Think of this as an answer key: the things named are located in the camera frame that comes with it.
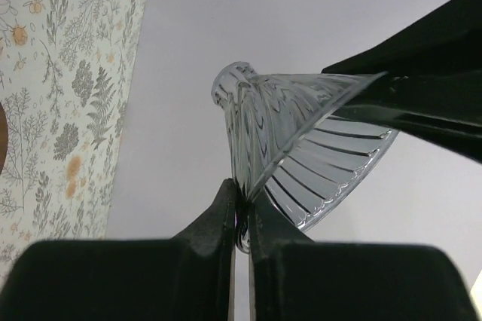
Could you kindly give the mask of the grey plastic dripper cone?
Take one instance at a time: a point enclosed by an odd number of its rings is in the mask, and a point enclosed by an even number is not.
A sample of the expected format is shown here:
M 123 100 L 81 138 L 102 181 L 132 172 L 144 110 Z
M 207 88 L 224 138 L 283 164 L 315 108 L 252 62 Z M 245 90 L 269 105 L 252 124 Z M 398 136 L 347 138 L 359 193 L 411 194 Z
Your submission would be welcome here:
M 299 231 L 332 212 L 372 171 L 397 131 L 341 111 L 379 74 L 258 74 L 235 62 L 211 97 L 225 116 L 232 177 L 248 202 L 260 194 Z

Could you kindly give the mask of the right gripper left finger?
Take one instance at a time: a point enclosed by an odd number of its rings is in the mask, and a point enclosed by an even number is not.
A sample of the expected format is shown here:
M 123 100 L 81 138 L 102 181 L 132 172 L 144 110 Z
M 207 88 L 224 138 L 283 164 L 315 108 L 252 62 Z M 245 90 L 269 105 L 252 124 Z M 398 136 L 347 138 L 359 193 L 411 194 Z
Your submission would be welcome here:
M 236 185 L 159 240 L 43 240 L 3 287 L 6 320 L 232 320 Z

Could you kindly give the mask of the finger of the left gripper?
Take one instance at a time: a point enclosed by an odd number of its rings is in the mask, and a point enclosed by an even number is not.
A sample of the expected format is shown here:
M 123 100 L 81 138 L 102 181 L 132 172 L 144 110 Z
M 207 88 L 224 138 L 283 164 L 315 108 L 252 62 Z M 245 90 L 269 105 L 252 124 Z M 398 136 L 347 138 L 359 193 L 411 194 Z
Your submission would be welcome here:
M 481 73 L 384 75 L 337 110 L 481 162 Z
M 481 0 L 450 0 L 326 74 L 454 74 L 481 69 Z

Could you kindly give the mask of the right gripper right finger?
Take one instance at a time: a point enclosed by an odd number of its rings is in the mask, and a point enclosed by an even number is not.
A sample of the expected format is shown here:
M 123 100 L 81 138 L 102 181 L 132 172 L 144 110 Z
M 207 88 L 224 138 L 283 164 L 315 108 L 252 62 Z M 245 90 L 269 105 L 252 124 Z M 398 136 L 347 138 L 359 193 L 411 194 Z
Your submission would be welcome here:
M 452 261 L 427 245 L 317 243 L 260 194 L 249 209 L 253 320 L 474 320 Z

